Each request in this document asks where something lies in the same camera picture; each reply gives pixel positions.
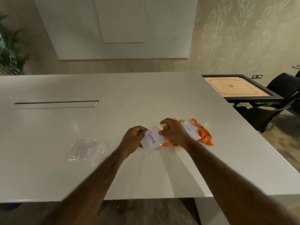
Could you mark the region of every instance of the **floral wallpaper pattern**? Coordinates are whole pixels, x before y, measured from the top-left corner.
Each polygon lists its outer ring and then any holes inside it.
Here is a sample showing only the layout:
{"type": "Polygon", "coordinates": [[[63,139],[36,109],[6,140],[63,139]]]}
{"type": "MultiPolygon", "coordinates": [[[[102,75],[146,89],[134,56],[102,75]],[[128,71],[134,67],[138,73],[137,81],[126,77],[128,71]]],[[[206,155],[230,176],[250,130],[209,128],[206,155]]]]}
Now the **floral wallpaper pattern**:
{"type": "Polygon", "coordinates": [[[33,0],[0,0],[10,26],[26,28],[27,74],[198,71],[262,74],[267,84],[300,64],[300,0],[199,0],[188,59],[59,61],[33,0]]]}

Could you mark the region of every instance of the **white table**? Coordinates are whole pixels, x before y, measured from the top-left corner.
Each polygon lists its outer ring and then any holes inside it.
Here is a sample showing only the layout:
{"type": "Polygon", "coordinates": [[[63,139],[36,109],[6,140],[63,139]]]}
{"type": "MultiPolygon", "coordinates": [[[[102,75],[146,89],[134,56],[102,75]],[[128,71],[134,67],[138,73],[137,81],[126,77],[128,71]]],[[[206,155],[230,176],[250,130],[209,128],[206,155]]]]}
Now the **white table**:
{"type": "MultiPolygon", "coordinates": [[[[287,205],[299,200],[300,174],[196,72],[2,76],[0,105],[0,203],[62,200],[95,169],[68,162],[76,139],[105,140],[103,160],[128,128],[151,128],[166,117],[195,118],[213,136],[207,148],[231,168],[287,205]],[[99,102],[85,108],[14,104],[92,100],[99,102]]],[[[138,148],[105,199],[173,197],[195,197],[203,224],[226,223],[180,147],[138,148]]]]}

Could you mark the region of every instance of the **wall socket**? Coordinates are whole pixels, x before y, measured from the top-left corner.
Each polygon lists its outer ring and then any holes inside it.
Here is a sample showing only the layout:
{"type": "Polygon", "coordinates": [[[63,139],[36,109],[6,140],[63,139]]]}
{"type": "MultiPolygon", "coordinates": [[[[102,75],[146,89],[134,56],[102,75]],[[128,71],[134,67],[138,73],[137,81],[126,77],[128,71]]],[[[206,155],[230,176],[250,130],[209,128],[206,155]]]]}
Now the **wall socket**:
{"type": "Polygon", "coordinates": [[[263,77],[262,75],[253,75],[252,79],[257,79],[257,78],[262,78],[262,77],[263,77]]]}

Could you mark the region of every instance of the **chair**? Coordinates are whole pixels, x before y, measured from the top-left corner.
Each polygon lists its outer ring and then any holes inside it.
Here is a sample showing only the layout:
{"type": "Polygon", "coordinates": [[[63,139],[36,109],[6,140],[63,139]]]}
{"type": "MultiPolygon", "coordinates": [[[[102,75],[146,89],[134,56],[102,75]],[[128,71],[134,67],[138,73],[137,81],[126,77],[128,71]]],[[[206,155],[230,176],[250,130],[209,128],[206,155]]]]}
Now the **chair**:
{"type": "Polygon", "coordinates": [[[300,91],[300,78],[289,75],[287,73],[282,73],[275,77],[267,86],[268,89],[281,95],[285,100],[278,103],[265,104],[265,103],[255,103],[251,102],[251,106],[271,106],[276,109],[284,107],[285,104],[293,100],[293,96],[300,91]]]}
{"type": "Polygon", "coordinates": [[[298,99],[299,98],[294,98],[283,108],[274,110],[263,109],[261,107],[251,107],[247,109],[245,106],[238,106],[235,107],[235,109],[247,120],[247,122],[249,122],[250,125],[252,125],[253,128],[264,133],[269,122],[283,110],[290,108],[291,105],[298,99]]]}

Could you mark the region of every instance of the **potted plant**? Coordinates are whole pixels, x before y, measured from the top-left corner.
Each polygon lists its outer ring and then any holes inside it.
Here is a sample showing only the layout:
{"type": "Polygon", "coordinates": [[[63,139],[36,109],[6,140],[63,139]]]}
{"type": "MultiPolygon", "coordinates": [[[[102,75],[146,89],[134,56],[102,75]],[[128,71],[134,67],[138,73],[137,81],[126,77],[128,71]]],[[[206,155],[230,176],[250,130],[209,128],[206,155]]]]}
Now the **potted plant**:
{"type": "Polygon", "coordinates": [[[10,32],[2,20],[8,16],[0,16],[0,72],[5,75],[24,75],[24,64],[29,59],[29,54],[20,55],[18,34],[21,29],[10,32]]]}

